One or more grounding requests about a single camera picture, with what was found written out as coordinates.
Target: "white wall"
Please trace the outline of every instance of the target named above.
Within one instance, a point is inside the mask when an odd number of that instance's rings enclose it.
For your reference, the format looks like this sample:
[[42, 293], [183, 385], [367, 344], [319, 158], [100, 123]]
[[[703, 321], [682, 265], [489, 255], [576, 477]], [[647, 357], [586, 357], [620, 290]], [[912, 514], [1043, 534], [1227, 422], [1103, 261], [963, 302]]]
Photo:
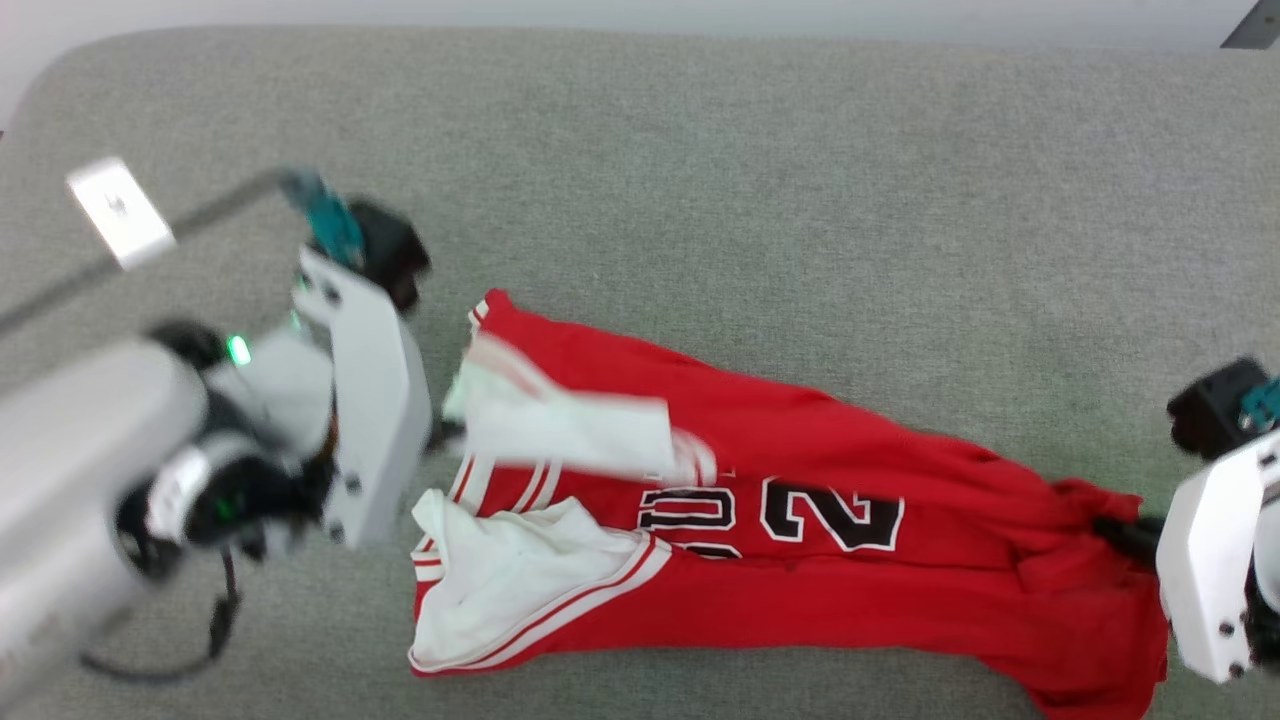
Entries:
[[229, 23], [582, 27], [1005, 45], [1217, 47], [1254, 0], [0, 0], [0, 128], [67, 50]]

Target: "red jersey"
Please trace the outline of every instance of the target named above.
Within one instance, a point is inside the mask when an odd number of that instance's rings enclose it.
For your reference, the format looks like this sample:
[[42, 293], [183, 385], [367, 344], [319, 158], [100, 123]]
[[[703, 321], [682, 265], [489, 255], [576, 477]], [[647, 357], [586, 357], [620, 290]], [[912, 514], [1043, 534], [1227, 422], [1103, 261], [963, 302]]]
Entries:
[[975, 656], [1053, 719], [1140, 717], [1164, 679], [1156, 578], [1091, 532], [1139, 498], [1051, 486], [502, 292], [472, 322], [445, 411], [474, 452], [452, 502], [415, 509], [416, 673], [636, 646], [905, 646]]

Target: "gray table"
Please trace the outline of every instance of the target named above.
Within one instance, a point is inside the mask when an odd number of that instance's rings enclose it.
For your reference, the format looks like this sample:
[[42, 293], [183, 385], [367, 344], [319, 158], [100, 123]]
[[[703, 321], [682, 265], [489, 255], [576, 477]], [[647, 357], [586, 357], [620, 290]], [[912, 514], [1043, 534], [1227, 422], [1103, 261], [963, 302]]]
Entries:
[[[100, 245], [63, 176], [125, 158], [166, 214], [308, 161], [407, 213], [443, 388], [463, 313], [557, 318], [808, 383], [1166, 506], [1194, 464], [1167, 397], [1240, 352], [1280, 368], [1280, 56], [1005, 51], [554, 32], [198, 29], [59, 61], [0, 142], [0, 305]], [[0, 388], [191, 314], [287, 307], [303, 228], [264, 204], [0, 342]], [[429, 462], [421, 486], [452, 477]], [[644, 651], [415, 680], [416, 532], [248, 571], [225, 661], [174, 689], [72, 673], [18, 719], [1034, 717], [974, 661]], [[215, 562], [109, 644], [202, 642]], [[946, 598], [938, 598], [940, 603]], [[1280, 684], [1175, 669], [1155, 717], [1262, 717]]]

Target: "white cable label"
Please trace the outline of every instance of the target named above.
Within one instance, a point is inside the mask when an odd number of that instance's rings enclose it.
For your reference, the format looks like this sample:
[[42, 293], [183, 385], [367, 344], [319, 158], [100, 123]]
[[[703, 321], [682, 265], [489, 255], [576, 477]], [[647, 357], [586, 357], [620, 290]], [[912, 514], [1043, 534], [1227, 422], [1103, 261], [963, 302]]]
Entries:
[[124, 160], [108, 158], [67, 176], [67, 184], [125, 270], [178, 242]]

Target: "red fabric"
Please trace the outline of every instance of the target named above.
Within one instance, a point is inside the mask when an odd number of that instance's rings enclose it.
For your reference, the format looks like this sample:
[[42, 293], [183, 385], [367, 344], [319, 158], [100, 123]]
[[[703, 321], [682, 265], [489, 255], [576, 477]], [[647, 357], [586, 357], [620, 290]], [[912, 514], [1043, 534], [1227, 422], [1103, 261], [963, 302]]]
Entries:
[[[508, 665], [541, 652], [639, 646], [902, 646], [975, 656], [1021, 683], [1051, 720], [1146, 712], [1166, 671], [1157, 580], [1091, 532], [1098, 515], [1135, 518], [1139, 497], [1083, 480], [1048, 484], [988, 450], [908, 430], [813, 389], [556, 323], [520, 310], [502, 291], [485, 300], [481, 332], [561, 386], [666, 398], [672, 425], [714, 451], [717, 486], [732, 495], [735, 520], [727, 529], [646, 529], [742, 556], [710, 560], [676, 548], [643, 587]], [[529, 468], [495, 469], [479, 514], [512, 509], [531, 478]], [[803, 537], [776, 539], [762, 515], [771, 478], [836, 493], [856, 520], [901, 511], [892, 550], [842, 550], [803, 500], [790, 505]], [[576, 497], [602, 525], [621, 529], [643, 525], [646, 509], [716, 510], [675, 497], [643, 506], [658, 489], [566, 470], [553, 501]], [[858, 505], [855, 493], [878, 503]]]

